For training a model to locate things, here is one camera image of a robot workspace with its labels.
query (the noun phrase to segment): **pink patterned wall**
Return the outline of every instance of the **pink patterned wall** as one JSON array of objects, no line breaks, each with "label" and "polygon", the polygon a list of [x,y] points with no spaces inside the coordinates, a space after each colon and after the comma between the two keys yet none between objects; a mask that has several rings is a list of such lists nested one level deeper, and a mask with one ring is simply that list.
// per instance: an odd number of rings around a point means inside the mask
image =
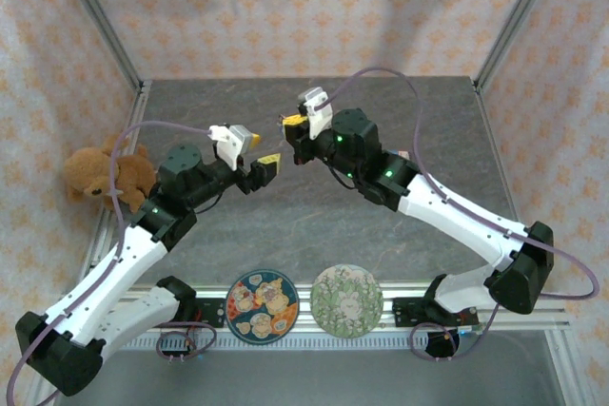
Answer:
[{"label": "pink patterned wall", "polygon": [[[75,285],[95,221],[97,207],[68,204],[63,161],[121,129],[133,92],[79,0],[0,0],[0,31],[4,400],[20,357],[14,324]],[[32,373],[19,378],[17,404]]]},{"label": "pink patterned wall", "polygon": [[516,0],[101,0],[143,78],[475,76]]},{"label": "pink patterned wall", "polygon": [[[568,310],[599,405],[609,401],[609,0],[539,0],[484,93],[521,217],[598,274],[601,295]],[[584,293],[557,260],[550,288]]]}]

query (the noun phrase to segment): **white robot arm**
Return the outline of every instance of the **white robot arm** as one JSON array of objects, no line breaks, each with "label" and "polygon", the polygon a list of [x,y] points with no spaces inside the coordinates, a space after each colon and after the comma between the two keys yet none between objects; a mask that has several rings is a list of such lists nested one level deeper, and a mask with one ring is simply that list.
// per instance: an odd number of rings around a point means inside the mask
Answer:
[{"label": "white robot arm", "polygon": [[234,184],[249,194],[267,186],[277,175],[279,154],[260,158],[249,171],[244,169],[242,154],[259,143],[258,135],[243,126],[212,126],[210,131],[215,162],[204,164],[195,145],[173,147],[159,168],[157,184],[125,232],[122,252],[116,252],[115,246],[44,315],[28,312],[17,322],[24,353],[116,261],[98,288],[55,326],[28,360],[29,366],[62,394],[72,396],[82,391],[121,346],[148,329],[172,320],[192,320],[195,291],[173,277],[160,280],[139,300],[112,309],[196,223],[197,206]]},{"label": "white robot arm", "polygon": [[[447,204],[414,162],[383,150],[377,126],[360,109],[334,114],[331,104],[324,104],[326,100],[320,87],[309,89],[299,96],[299,113],[283,119],[294,163],[323,161],[331,171],[352,179],[353,188],[367,200],[429,223],[487,263],[459,275],[437,277],[421,300],[422,309],[413,313],[447,326],[455,324],[460,311],[472,306],[499,303],[516,313],[531,313],[553,267],[553,254],[505,237]],[[511,233],[552,244],[552,230],[541,222],[526,227],[507,220],[430,179],[446,199],[474,214],[498,222]]]}]

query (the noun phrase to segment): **decorative plate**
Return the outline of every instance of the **decorative plate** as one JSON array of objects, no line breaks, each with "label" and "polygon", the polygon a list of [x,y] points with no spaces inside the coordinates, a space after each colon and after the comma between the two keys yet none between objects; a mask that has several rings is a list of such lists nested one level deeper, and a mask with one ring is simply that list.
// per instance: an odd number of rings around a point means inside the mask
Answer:
[{"label": "decorative plate", "polygon": [[332,266],[313,283],[311,313],[318,325],[330,335],[361,337],[381,320],[383,292],[363,268]]},{"label": "decorative plate", "polygon": [[237,280],[226,296],[226,322],[237,338],[249,344],[269,344],[296,323],[296,286],[274,270],[255,270]]}]

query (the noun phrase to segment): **teddy bear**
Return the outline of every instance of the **teddy bear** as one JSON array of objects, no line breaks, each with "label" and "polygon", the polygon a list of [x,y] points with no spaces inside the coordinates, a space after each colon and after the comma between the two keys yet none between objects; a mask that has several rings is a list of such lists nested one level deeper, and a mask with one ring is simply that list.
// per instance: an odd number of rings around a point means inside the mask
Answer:
[{"label": "teddy bear", "polygon": [[[107,137],[101,147],[84,147],[64,162],[64,179],[68,200],[82,202],[86,197],[102,199],[113,210],[109,193],[110,154],[118,135]],[[121,149],[127,146],[125,140]],[[126,203],[131,213],[137,212],[150,189],[156,184],[156,171],[147,159],[147,150],[137,145],[136,153],[116,158],[114,168],[118,199]]]}]

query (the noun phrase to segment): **green floral plate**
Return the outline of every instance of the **green floral plate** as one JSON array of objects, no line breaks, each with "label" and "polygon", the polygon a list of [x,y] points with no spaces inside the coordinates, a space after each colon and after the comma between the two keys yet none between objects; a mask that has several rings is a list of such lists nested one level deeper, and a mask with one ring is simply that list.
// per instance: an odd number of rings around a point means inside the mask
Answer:
[{"label": "green floral plate", "polygon": [[370,332],[381,320],[383,292],[363,268],[332,266],[313,283],[311,313],[330,335],[357,338]]}]

